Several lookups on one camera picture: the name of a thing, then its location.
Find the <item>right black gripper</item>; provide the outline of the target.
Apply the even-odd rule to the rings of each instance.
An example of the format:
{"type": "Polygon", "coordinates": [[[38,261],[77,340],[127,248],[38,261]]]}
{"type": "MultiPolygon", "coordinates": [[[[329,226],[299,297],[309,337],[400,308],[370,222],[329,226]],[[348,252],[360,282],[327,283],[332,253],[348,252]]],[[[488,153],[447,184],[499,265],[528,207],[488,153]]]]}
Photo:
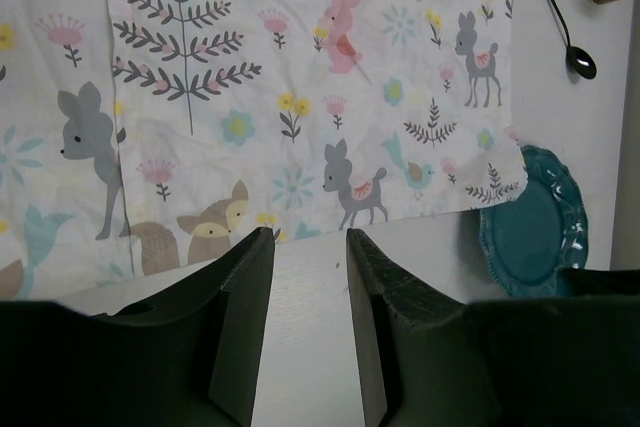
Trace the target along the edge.
{"type": "Polygon", "coordinates": [[[628,296],[638,297],[638,270],[597,271],[565,268],[559,272],[559,296],[628,296]]]}

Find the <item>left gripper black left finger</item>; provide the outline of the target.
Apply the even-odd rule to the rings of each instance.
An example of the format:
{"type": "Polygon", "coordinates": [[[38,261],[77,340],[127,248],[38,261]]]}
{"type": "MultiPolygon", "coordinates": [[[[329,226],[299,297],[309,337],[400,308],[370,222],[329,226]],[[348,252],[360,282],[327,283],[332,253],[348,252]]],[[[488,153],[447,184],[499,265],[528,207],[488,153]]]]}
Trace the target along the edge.
{"type": "Polygon", "coordinates": [[[2,424],[250,425],[274,253],[258,228],[114,315],[3,302],[2,424]]]}

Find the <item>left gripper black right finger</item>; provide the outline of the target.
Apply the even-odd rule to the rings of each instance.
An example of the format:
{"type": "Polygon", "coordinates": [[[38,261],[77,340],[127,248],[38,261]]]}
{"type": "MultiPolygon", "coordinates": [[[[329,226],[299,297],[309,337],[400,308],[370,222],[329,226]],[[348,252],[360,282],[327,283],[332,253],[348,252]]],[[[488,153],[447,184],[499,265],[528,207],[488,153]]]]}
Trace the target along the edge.
{"type": "Polygon", "coordinates": [[[639,296],[464,304],[346,235],[368,426],[635,426],[639,296]]]}

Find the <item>teal ceramic plate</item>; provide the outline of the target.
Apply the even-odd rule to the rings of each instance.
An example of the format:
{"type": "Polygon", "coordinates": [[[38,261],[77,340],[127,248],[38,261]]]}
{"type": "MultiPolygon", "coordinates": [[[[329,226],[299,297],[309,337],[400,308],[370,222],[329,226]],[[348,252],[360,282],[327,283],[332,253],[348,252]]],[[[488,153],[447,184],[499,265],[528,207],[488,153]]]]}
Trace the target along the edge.
{"type": "Polygon", "coordinates": [[[512,298],[568,297],[564,269],[583,270],[589,225],[569,168],[548,149],[522,148],[527,185],[514,201],[485,208],[479,243],[488,271],[512,298]]]}

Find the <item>black metal spoon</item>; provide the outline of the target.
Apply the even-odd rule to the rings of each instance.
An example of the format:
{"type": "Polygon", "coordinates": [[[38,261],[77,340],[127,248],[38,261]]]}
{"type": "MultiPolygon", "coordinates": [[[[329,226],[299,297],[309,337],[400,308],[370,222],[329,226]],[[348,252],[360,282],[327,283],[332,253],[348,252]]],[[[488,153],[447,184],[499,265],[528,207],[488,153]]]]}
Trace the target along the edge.
{"type": "Polygon", "coordinates": [[[594,59],[584,49],[575,46],[571,42],[570,32],[566,20],[556,2],[556,0],[546,0],[554,15],[555,20],[559,23],[562,32],[562,39],[565,45],[565,64],[567,69],[578,76],[593,80],[597,75],[597,66],[594,59]]]}

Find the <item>floral animal print napkin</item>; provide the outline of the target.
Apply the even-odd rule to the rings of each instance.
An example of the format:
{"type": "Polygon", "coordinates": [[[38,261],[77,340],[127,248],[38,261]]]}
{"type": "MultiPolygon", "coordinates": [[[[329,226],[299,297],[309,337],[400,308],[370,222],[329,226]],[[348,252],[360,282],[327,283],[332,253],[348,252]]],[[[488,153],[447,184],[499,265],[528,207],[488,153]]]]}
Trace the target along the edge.
{"type": "Polygon", "coordinates": [[[1,0],[1,295],[502,204],[514,0],[1,0]]]}

